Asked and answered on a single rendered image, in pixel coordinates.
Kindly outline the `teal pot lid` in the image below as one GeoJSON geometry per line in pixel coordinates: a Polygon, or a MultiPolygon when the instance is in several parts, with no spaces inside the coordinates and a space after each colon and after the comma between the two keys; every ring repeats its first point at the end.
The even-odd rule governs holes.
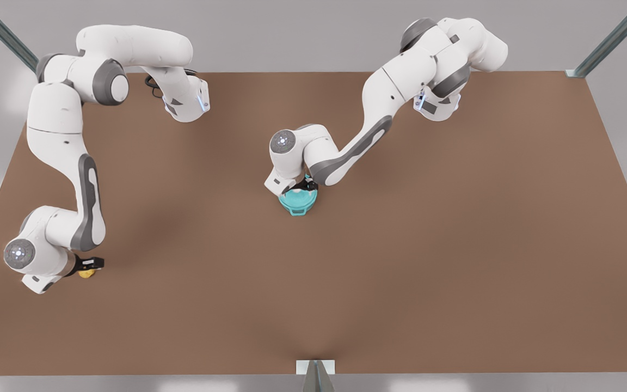
{"type": "Polygon", "coordinates": [[[303,216],[311,210],[317,194],[318,184],[306,174],[292,189],[279,196],[279,201],[292,216],[303,216]]]}

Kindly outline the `teal pot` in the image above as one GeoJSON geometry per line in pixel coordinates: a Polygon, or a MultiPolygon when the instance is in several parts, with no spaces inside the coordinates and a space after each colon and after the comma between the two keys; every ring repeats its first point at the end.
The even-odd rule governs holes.
{"type": "Polygon", "coordinates": [[[278,197],[281,205],[292,216],[303,216],[311,210],[317,199],[318,191],[287,191],[278,197]]]}

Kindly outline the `silver frame post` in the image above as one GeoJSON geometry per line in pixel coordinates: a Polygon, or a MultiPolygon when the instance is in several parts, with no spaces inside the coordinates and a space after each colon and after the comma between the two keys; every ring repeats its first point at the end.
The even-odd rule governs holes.
{"type": "Polygon", "coordinates": [[[7,47],[23,64],[32,72],[36,72],[38,58],[32,50],[11,31],[11,29],[0,19],[0,42],[7,47]]]}
{"type": "Polygon", "coordinates": [[[568,78],[584,79],[627,38],[627,15],[575,69],[565,70],[568,78]]]}
{"type": "Polygon", "coordinates": [[[296,360],[296,374],[304,375],[303,392],[335,392],[329,377],[335,373],[335,360],[296,360]]]}

